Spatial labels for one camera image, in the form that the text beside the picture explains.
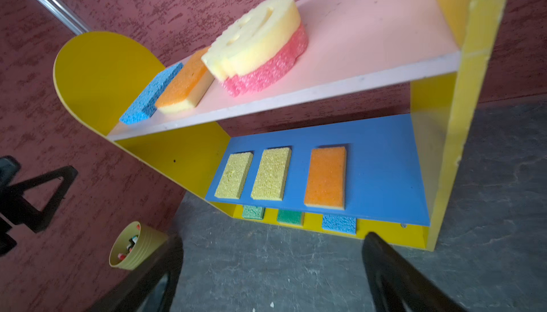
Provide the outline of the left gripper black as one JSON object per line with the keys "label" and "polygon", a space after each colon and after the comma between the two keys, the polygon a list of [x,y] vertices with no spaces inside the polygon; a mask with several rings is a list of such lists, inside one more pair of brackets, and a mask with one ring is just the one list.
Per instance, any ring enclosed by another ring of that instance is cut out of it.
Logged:
{"label": "left gripper black", "polygon": [[1,158],[1,256],[17,245],[7,220],[36,234],[46,230],[78,176],[77,169],[65,166],[10,185],[20,168],[12,156]]}

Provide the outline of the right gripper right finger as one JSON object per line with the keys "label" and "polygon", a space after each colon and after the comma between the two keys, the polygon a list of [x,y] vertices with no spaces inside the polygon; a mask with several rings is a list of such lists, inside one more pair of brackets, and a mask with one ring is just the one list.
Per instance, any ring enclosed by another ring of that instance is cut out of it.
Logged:
{"label": "right gripper right finger", "polygon": [[376,311],[463,311],[379,235],[366,235],[362,258]]}

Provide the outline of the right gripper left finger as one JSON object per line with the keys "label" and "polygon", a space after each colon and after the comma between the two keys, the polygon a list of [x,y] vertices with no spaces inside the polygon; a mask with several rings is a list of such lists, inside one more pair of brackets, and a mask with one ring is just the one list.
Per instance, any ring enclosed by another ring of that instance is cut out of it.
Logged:
{"label": "right gripper left finger", "polygon": [[88,311],[169,311],[184,260],[179,235],[170,236],[152,255]]}

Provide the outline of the blue sponge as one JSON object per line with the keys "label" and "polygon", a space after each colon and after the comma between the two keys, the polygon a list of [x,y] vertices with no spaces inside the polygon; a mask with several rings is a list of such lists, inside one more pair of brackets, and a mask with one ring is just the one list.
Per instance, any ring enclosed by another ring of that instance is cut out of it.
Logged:
{"label": "blue sponge", "polygon": [[119,121],[125,125],[132,125],[151,118],[157,110],[155,103],[158,98],[164,93],[175,76],[183,69],[183,66],[183,63],[176,63],[159,72],[132,102],[124,114],[122,114]]}
{"label": "blue sponge", "polygon": [[342,215],[324,215],[322,229],[330,232],[356,235],[357,219]]}

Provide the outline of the tan sponge green scrub back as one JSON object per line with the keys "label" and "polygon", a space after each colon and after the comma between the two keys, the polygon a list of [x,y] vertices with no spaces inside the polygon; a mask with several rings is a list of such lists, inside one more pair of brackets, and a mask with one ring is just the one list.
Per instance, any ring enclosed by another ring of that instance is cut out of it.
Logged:
{"label": "tan sponge green scrub back", "polygon": [[280,209],[277,215],[277,222],[281,225],[302,227],[304,215],[303,212]]}

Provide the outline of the yellow cellulose sponge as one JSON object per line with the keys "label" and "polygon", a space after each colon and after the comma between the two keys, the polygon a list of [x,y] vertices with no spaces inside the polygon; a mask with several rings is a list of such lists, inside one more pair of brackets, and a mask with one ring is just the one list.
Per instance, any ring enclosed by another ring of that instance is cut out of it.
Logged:
{"label": "yellow cellulose sponge", "polygon": [[291,148],[272,148],[263,151],[251,198],[282,201],[290,161]]}
{"label": "yellow cellulose sponge", "polygon": [[253,157],[252,152],[234,153],[229,156],[215,191],[216,198],[241,198]]}

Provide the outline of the green cellulose sponge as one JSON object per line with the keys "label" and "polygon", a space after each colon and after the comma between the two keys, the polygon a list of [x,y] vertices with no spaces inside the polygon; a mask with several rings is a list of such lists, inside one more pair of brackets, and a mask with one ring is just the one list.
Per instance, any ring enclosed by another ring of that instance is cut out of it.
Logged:
{"label": "green cellulose sponge", "polygon": [[243,219],[252,219],[252,220],[262,220],[264,218],[266,209],[263,207],[243,206],[242,218]]}

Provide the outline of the smiley face yellow sponge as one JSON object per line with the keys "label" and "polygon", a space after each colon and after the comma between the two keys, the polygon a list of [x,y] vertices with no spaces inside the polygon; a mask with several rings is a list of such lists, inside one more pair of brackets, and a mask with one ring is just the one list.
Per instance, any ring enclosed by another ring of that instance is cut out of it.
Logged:
{"label": "smiley face yellow sponge", "polygon": [[202,61],[232,97],[283,78],[309,45],[295,0],[266,0],[222,32]]}

